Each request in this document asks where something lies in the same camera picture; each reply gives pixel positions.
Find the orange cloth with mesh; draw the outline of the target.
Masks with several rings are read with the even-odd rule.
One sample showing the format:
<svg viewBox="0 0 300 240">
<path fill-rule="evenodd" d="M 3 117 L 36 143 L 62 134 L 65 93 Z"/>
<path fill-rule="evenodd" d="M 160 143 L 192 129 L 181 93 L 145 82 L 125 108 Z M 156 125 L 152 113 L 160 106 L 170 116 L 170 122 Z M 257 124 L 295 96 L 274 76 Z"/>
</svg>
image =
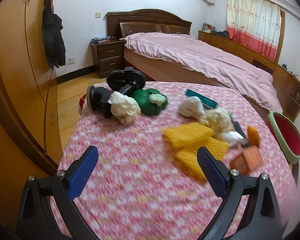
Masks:
<svg viewBox="0 0 300 240">
<path fill-rule="evenodd" d="M 253 126 L 248 126 L 247 129 L 247 133 L 248 133 L 248 140 L 251 146 L 256 146 L 259 147 L 260 146 L 260 135 L 257 131 L 257 129 Z"/>
</svg>

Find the orange snack box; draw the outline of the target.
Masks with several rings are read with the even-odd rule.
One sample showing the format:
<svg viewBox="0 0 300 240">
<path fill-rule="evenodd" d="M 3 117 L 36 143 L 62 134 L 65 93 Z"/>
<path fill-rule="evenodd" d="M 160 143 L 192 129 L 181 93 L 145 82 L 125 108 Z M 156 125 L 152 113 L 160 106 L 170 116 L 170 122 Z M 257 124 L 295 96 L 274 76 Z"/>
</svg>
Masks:
<svg viewBox="0 0 300 240">
<path fill-rule="evenodd" d="M 242 150 L 241 154 L 234 158 L 230 167 L 240 174 L 248 175 L 263 165 L 263 160 L 257 146 L 249 146 Z"/>
</svg>

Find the red bin with green rim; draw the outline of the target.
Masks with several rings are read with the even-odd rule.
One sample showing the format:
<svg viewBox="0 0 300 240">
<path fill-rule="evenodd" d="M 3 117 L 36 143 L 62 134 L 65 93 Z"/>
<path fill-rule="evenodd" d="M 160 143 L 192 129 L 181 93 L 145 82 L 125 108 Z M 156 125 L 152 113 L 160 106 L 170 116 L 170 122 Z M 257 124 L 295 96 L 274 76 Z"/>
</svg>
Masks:
<svg viewBox="0 0 300 240">
<path fill-rule="evenodd" d="M 300 132 L 294 123 L 285 115 L 271 111 L 268 114 L 267 126 L 287 161 L 296 164 L 300 160 Z"/>
</svg>

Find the pink floral tablecloth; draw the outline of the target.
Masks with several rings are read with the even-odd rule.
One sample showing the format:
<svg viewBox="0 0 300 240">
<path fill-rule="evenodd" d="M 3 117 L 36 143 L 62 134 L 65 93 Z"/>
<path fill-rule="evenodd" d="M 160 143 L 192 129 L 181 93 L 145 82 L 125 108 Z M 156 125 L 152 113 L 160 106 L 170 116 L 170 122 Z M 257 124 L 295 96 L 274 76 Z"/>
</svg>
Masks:
<svg viewBox="0 0 300 240">
<path fill-rule="evenodd" d="M 130 125 L 84 107 L 67 143 L 59 168 L 66 170 L 91 145 L 98 163 L 82 194 L 79 211 L 100 239 L 197 239 L 222 200 L 173 156 L 163 130 L 190 122 L 178 112 L 188 89 L 217 101 L 240 127 L 257 129 L 263 165 L 273 184 L 286 224 L 296 202 L 296 184 L 289 165 L 268 126 L 238 91 L 180 82 L 148 82 L 165 94 L 168 105 L 157 116 L 140 115 Z"/>
</svg>

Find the cream crumpled paper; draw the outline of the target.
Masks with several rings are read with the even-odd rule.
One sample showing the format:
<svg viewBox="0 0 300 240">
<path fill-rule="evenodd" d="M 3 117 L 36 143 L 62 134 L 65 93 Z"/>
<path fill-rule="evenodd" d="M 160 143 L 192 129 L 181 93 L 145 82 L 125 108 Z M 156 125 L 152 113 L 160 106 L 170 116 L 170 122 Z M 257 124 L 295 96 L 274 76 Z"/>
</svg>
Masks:
<svg viewBox="0 0 300 240">
<path fill-rule="evenodd" d="M 223 108 L 205 111 L 198 119 L 198 122 L 213 129 L 216 133 L 234 130 L 230 114 Z"/>
</svg>

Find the yellow sponge mesh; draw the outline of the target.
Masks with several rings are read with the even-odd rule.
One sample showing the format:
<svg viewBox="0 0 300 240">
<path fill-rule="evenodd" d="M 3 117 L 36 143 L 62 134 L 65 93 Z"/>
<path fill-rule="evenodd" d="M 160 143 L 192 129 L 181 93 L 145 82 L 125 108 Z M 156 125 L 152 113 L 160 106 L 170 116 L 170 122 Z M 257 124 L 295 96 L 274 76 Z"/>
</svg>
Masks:
<svg viewBox="0 0 300 240">
<path fill-rule="evenodd" d="M 201 181 L 205 181 L 206 176 L 198 164 L 198 149 L 205 147 L 217 160 L 223 160 L 230 148 L 227 142 L 213 137 L 213 129 L 198 122 L 166 128 L 163 133 L 173 149 L 174 157 L 192 176 Z"/>
</svg>

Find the green plush toy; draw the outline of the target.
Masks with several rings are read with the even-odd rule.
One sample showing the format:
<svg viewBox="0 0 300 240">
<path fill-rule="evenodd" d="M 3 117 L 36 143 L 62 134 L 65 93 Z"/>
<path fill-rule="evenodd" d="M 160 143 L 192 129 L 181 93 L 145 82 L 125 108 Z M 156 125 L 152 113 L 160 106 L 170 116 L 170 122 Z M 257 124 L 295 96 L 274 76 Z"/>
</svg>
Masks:
<svg viewBox="0 0 300 240">
<path fill-rule="evenodd" d="M 168 104 L 168 99 L 157 89 L 138 89 L 132 94 L 144 115 L 158 115 Z"/>
</svg>

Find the teal box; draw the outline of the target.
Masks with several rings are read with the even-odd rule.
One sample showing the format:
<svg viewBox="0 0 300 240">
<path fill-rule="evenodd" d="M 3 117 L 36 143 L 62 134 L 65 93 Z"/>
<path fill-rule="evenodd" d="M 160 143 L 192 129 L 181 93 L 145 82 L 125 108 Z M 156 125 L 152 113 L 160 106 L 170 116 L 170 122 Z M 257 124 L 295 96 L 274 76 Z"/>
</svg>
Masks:
<svg viewBox="0 0 300 240">
<path fill-rule="evenodd" d="M 199 94 L 193 90 L 187 89 L 185 92 L 185 95 L 188 97 L 194 97 L 194 96 L 198 97 L 200 99 L 200 101 L 202 102 L 202 104 L 209 109 L 216 109 L 218 106 L 218 102 L 216 102 L 206 96 L 203 96 L 202 94 Z"/>
</svg>

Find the long wooden cabinet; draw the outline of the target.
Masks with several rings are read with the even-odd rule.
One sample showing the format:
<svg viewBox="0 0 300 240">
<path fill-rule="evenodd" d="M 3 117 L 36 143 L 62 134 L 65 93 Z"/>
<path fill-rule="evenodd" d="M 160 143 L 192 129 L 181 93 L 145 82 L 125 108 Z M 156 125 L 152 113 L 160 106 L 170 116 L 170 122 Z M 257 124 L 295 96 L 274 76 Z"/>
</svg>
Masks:
<svg viewBox="0 0 300 240">
<path fill-rule="evenodd" d="M 204 31 L 198 32 L 198 39 L 230 54 L 234 54 L 271 74 L 283 114 L 292 121 L 296 120 L 300 113 L 300 81 L 293 74 L 274 61 L 270 61 L 261 54 L 230 39 Z"/>
</svg>

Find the dark wooden nightstand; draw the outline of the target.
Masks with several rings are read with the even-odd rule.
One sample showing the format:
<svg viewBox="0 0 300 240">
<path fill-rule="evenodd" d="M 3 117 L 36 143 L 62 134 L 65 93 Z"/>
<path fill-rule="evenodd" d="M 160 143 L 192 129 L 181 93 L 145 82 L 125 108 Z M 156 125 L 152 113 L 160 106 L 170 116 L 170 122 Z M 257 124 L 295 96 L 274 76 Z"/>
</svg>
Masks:
<svg viewBox="0 0 300 240">
<path fill-rule="evenodd" d="M 112 39 L 102 43 L 91 42 L 90 48 L 98 77 L 105 78 L 112 71 L 125 67 L 125 40 Z"/>
</svg>

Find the black jacket hanging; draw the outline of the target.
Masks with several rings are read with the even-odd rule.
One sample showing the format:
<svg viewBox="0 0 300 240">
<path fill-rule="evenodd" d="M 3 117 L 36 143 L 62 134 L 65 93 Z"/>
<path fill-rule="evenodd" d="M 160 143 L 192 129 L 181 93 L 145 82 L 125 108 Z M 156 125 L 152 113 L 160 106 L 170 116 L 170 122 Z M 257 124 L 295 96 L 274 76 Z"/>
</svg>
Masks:
<svg viewBox="0 0 300 240">
<path fill-rule="evenodd" d="M 43 11 L 43 42 L 47 61 L 56 68 L 65 66 L 66 49 L 62 38 L 62 19 L 50 8 Z"/>
</svg>

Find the wooden bed base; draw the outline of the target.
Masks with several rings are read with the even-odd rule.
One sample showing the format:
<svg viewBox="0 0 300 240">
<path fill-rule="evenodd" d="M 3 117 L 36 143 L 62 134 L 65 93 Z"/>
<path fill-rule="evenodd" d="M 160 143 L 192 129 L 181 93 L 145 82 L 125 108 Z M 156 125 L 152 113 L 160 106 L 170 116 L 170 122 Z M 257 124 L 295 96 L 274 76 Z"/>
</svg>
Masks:
<svg viewBox="0 0 300 240">
<path fill-rule="evenodd" d="M 188 70 L 177 64 L 161 59 L 149 59 L 125 48 L 125 60 L 134 68 L 140 70 L 154 81 L 198 83 L 218 87 L 228 87 L 215 79 L 209 79 L 204 74 Z"/>
</svg>

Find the clothes on nightstand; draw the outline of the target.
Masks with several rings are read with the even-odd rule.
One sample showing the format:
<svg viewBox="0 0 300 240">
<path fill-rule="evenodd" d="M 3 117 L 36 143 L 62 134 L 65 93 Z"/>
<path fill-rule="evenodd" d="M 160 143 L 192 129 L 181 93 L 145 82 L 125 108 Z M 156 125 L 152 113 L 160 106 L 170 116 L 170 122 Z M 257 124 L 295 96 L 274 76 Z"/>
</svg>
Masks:
<svg viewBox="0 0 300 240">
<path fill-rule="evenodd" d="M 92 44 L 96 44 L 96 43 L 104 43 L 104 42 L 110 42 L 111 40 L 111 36 L 107 36 L 107 37 L 95 37 L 91 39 L 91 43 Z"/>
</svg>

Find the dark wooden headboard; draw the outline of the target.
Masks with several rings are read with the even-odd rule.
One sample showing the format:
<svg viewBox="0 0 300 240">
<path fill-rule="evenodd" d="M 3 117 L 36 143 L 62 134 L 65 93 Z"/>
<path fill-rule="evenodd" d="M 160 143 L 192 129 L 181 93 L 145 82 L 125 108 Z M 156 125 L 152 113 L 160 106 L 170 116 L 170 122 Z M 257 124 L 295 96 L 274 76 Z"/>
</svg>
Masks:
<svg viewBox="0 0 300 240">
<path fill-rule="evenodd" d="M 137 32 L 189 34 L 192 23 L 161 9 L 138 9 L 106 13 L 108 36 L 123 38 Z"/>
</svg>

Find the pink bedspread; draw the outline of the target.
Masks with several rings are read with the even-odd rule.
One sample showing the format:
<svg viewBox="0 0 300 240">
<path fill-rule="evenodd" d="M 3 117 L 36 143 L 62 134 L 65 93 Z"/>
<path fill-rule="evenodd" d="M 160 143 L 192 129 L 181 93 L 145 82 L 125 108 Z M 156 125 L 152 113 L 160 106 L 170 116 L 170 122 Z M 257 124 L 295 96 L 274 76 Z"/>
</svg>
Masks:
<svg viewBox="0 0 300 240">
<path fill-rule="evenodd" d="M 283 112 L 272 75 L 235 55 L 183 34 L 136 33 L 125 41 L 125 48 L 139 55 L 202 73 L 266 110 Z"/>
</svg>

